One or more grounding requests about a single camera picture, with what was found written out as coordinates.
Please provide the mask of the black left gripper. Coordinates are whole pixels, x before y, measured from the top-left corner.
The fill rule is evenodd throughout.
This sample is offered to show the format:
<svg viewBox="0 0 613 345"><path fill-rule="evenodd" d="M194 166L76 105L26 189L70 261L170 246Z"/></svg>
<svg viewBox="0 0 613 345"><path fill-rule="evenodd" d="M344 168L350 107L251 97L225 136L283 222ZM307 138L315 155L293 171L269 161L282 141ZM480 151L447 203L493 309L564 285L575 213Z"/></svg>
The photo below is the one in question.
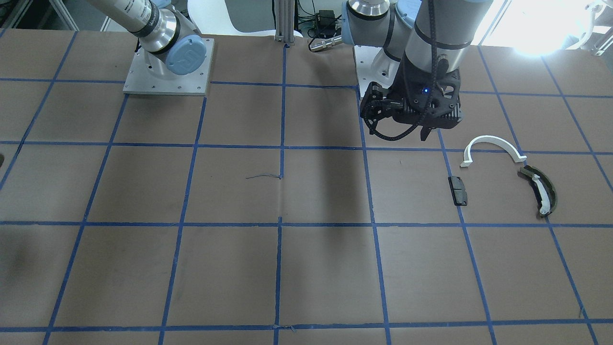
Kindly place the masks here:
<svg viewBox="0 0 613 345"><path fill-rule="evenodd" d="M360 105L363 120L392 117L401 124L423 126L420 140L426 141L432 128L451 129L464 118L459 100L460 70L438 71L432 84L431 69L415 66L403 56L390 88L375 81L366 88Z"/></svg>

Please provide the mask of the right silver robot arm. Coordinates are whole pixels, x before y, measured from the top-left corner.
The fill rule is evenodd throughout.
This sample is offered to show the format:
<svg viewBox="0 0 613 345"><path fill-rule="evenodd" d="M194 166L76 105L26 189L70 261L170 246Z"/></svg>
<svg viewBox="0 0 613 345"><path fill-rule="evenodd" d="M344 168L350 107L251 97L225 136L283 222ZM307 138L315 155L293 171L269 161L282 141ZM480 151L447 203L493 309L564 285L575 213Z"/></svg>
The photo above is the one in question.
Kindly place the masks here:
<svg viewBox="0 0 613 345"><path fill-rule="evenodd" d="M138 38L141 48L184 76L206 59L199 30L170 0L90 0L89 3Z"/></svg>

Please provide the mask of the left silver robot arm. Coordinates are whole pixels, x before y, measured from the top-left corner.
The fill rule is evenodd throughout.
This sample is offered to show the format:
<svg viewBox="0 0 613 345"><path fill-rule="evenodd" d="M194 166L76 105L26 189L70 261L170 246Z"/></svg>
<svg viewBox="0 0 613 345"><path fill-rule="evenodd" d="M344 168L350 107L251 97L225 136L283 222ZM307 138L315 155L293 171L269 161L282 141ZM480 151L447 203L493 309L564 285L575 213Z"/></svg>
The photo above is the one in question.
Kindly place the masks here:
<svg viewBox="0 0 613 345"><path fill-rule="evenodd" d="M426 140L434 129L462 122L459 66L492 6L490 0L346 0L343 42L375 46L398 63L389 87L371 81L360 104L370 135L400 140L417 127Z"/></svg>

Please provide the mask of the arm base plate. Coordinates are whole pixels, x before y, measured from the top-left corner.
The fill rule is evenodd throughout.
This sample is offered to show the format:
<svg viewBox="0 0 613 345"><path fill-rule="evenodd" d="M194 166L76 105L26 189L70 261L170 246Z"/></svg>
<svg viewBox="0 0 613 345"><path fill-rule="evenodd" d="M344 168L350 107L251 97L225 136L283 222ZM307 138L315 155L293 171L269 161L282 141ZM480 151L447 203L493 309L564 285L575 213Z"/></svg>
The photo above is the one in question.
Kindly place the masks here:
<svg viewBox="0 0 613 345"><path fill-rule="evenodd" d="M151 53L135 52L123 92L133 95L207 96L215 40L203 38L206 54L202 64L190 74L179 76Z"/></svg>
<svg viewBox="0 0 613 345"><path fill-rule="evenodd" d="M368 85L375 81L383 88L389 88L396 77L399 62L390 59L383 48L375 46L355 46L355 71L359 82L361 98Z"/></svg>

